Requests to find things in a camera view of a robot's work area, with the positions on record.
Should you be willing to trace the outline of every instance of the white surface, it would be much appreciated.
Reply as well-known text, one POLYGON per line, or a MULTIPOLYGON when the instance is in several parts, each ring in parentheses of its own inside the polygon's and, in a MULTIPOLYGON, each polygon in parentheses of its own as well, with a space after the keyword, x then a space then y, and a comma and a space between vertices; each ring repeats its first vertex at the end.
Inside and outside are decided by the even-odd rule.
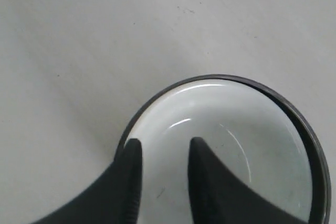
POLYGON ((203 80, 156 100, 128 138, 143 149, 139 224, 192 223, 187 185, 190 140, 202 137, 251 189, 309 220, 312 182, 299 133, 269 98, 240 83, 203 80))
POLYGON ((0 0, 0 223, 81 192, 149 97, 205 73, 288 98, 335 180, 335 17, 335 0, 0 0))

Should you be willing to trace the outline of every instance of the black lens rim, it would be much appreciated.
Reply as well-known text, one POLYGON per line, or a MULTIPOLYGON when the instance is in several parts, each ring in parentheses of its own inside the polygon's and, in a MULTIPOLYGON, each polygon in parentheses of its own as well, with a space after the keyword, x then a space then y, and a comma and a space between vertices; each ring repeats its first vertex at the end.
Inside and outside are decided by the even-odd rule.
POLYGON ((163 89, 146 102, 131 119, 120 138, 114 159, 118 158, 123 150, 127 137, 137 120, 155 100, 178 86, 207 79, 229 80, 245 84, 266 95, 286 113, 300 134, 311 168, 313 195, 309 223, 328 224, 331 209, 331 180, 327 160, 315 132, 303 115, 286 98, 273 89, 251 79, 227 74, 207 74, 179 81, 163 89))

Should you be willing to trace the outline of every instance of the gray background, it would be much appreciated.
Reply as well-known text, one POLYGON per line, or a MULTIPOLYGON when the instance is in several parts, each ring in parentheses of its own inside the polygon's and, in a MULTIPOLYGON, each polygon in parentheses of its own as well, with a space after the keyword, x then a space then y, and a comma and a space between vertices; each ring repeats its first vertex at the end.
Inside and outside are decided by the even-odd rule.
POLYGON ((335 17, 335 0, 0 0, 0 223, 80 193, 146 100, 206 73, 289 99, 335 180, 335 17))

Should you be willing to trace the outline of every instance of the black plastic frame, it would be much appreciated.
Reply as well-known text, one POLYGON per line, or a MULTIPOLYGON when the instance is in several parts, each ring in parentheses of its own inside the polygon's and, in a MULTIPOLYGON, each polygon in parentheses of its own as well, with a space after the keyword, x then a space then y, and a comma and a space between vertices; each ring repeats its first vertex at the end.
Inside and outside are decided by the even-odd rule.
POLYGON ((230 80, 245 84, 266 95, 286 113, 286 115, 291 119, 292 123, 300 134, 300 137, 306 148, 311 168, 313 195, 309 223, 328 224, 331 208, 331 181, 327 160, 317 136, 315 135, 312 127, 309 125, 303 115, 286 98, 281 96, 273 89, 270 89, 269 87, 259 82, 247 78, 226 74, 208 74, 179 81, 160 91, 155 96, 153 96, 147 103, 145 103, 145 105, 143 105, 131 119, 121 136, 114 159, 118 158, 121 151, 123 150, 127 137, 139 117, 155 100, 178 86, 189 82, 207 79, 230 80))

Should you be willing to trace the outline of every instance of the white table surface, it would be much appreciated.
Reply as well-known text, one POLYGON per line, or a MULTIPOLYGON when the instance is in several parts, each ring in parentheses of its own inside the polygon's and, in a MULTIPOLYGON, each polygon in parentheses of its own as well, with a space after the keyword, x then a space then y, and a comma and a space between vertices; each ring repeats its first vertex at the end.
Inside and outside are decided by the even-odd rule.
POLYGON ((284 95, 335 180, 335 50, 335 0, 0 0, 0 223, 80 193, 146 100, 206 73, 284 95))

